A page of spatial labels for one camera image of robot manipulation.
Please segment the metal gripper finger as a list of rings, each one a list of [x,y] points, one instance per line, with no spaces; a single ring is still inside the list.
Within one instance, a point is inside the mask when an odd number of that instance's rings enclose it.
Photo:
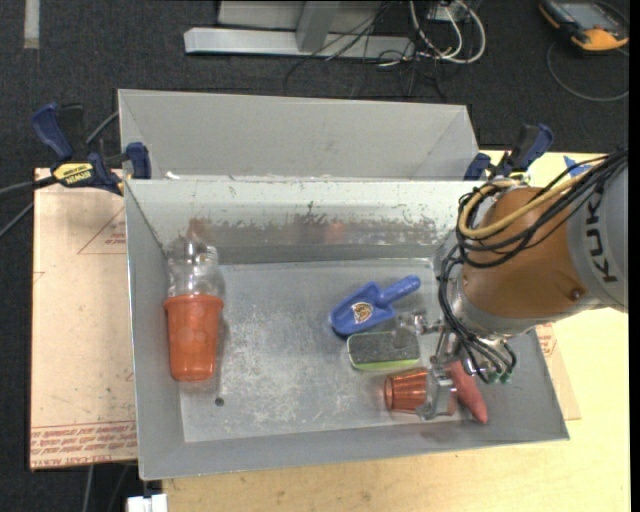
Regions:
[[[452,416],[456,413],[458,407],[457,387],[453,379],[445,375],[440,380],[439,393],[439,414]]]
[[[439,374],[436,370],[430,370],[425,380],[424,402],[416,408],[416,414],[421,420],[432,420],[439,414],[439,389]]]

